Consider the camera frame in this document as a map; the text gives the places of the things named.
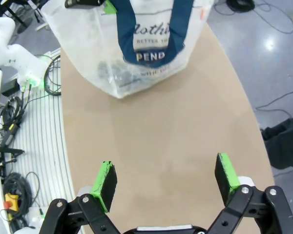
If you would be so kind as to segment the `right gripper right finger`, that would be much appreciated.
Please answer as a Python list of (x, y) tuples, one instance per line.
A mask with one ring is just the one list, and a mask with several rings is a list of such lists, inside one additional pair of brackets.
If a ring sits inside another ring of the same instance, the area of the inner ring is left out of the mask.
[(241, 183), (226, 153), (217, 154), (214, 174), (225, 207), (207, 233), (232, 234), (250, 217), (262, 234), (293, 234), (293, 214), (281, 187), (261, 191)]

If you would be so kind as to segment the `finger of the left gripper with green tip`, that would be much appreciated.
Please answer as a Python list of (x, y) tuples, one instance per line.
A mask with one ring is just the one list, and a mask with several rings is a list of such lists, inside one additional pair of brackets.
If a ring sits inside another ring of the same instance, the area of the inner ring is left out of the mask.
[(66, 9), (91, 9), (103, 6), (103, 12), (107, 15), (116, 14), (117, 10), (109, 0), (66, 0)]

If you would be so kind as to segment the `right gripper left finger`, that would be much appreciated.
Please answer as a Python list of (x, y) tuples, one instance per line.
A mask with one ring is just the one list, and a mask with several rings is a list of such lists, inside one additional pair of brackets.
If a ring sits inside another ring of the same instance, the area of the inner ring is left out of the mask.
[(88, 225), (95, 234), (118, 234), (119, 230), (107, 216), (117, 185), (115, 166), (111, 161), (101, 164), (91, 191), (68, 202), (54, 199), (47, 210), (41, 234), (77, 234)]

